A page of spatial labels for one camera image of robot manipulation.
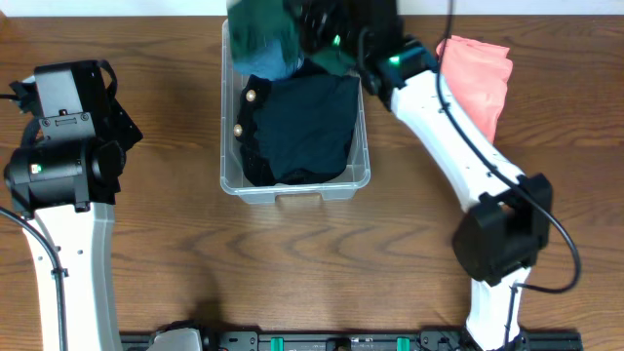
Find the blue garment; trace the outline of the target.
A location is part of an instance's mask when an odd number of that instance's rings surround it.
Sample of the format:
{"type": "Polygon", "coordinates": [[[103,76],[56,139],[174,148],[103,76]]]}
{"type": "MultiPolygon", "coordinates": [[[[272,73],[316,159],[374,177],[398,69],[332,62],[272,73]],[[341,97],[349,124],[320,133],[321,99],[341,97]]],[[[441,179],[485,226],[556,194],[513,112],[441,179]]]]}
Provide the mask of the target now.
{"type": "Polygon", "coordinates": [[[284,59],[281,42],[273,40],[249,57],[234,60],[233,68],[243,75],[281,81],[292,77],[303,64],[304,55],[301,52],[298,52],[293,60],[287,61],[284,59]]]}

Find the dark green cloth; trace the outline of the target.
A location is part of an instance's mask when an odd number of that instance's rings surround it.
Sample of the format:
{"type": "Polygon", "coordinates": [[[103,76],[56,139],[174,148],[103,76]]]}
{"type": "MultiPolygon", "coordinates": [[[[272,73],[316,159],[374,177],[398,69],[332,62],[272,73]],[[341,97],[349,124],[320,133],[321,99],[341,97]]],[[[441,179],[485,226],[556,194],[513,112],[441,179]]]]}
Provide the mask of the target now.
{"type": "Polygon", "coordinates": [[[234,60],[246,59],[267,43],[279,40],[287,61],[301,52],[304,63],[310,60],[333,75],[345,75],[355,68],[356,61],[338,48],[325,48],[315,55],[306,55],[283,0],[230,0],[226,9],[232,64],[234,60]]]}

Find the clear plastic storage bin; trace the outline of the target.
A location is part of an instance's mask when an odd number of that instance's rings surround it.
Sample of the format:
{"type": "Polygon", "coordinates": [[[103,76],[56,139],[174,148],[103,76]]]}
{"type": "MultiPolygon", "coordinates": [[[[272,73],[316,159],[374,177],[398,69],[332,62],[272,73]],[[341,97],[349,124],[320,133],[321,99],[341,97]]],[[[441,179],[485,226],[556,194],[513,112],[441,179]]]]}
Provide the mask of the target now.
{"type": "Polygon", "coordinates": [[[272,82],[235,71],[222,26],[220,186],[248,204],[318,193],[349,200],[371,179],[362,87],[307,61],[272,82]]]}

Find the pink printed shirt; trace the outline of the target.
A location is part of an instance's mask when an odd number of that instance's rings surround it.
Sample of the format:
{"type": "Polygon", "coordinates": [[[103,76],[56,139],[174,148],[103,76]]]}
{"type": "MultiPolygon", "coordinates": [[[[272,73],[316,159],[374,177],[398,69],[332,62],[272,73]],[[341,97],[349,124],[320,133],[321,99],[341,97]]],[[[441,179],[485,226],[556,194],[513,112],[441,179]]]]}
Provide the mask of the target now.
{"type": "Polygon", "coordinates": [[[453,95],[485,138],[493,143],[514,63],[510,49],[452,35],[436,53],[453,95]]]}

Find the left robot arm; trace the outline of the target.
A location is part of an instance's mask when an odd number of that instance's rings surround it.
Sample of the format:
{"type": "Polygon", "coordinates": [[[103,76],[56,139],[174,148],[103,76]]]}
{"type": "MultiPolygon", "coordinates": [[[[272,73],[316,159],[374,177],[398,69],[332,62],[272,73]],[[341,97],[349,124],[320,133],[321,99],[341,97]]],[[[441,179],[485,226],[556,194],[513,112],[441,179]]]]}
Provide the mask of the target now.
{"type": "Polygon", "coordinates": [[[110,63],[42,65],[10,85],[32,114],[4,170],[33,259],[43,347],[119,350],[111,270],[115,196],[128,151],[142,139],[116,99],[110,63]]]}

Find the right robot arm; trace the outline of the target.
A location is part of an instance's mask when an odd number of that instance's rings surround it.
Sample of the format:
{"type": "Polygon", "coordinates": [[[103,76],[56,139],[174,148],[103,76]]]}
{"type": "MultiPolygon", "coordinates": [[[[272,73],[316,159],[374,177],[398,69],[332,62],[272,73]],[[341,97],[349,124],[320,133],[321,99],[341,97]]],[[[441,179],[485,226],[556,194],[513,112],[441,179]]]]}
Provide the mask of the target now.
{"type": "Polygon", "coordinates": [[[366,90],[422,142],[464,217],[452,238],[471,278],[465,330],[481,350],[517,350],[522,285],[549,242],[552,187],[500,154],[454,97],[434,55],[406,34],[393,1],[288,1],[307,54],[355,61],[366,90]]]}

